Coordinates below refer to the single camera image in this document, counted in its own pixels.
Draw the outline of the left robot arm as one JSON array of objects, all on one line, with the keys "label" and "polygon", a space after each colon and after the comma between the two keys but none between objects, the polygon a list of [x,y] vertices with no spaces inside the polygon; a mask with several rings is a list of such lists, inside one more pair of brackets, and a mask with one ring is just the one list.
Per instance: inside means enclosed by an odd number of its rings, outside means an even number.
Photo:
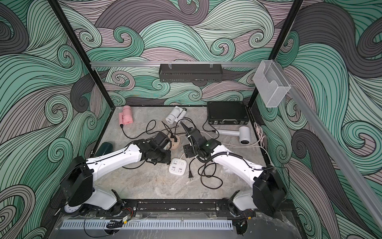
[{"label": "left robot arm", "polygon": [[102,189],[95,182],[108,173],[137,162],[152,164],[171,162],[171,140],[159,132],[150,139],[130,142],[125,148],[98,157],[84,159],[78,156],[67,167],[60,187],[66,202],[63,210],[66,214],[79,214],[86,207],[101,209],[110,216],[118,216],[124,202],[113,190]]}]

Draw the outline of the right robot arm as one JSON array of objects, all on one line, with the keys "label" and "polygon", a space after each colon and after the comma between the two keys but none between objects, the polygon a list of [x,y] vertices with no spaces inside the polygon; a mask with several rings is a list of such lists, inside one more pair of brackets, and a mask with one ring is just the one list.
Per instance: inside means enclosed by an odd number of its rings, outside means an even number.
[{"label": "right robot arm", "polygon": [[227,200],[231,214],[238,216],[246,210],[258,210],[272,217],[284,201],[287,189],[275,166],[261,166],[246,160],[243,156],[229,150],[215,138],[206,139],[196,127],[187,127],[181,123],[190,143],[194,159],[203,163],[198,174],[203,178],[213,178],[214,173],[207,174],[209,166],[221,165],[244,180],[251,189],[237,190]]}]

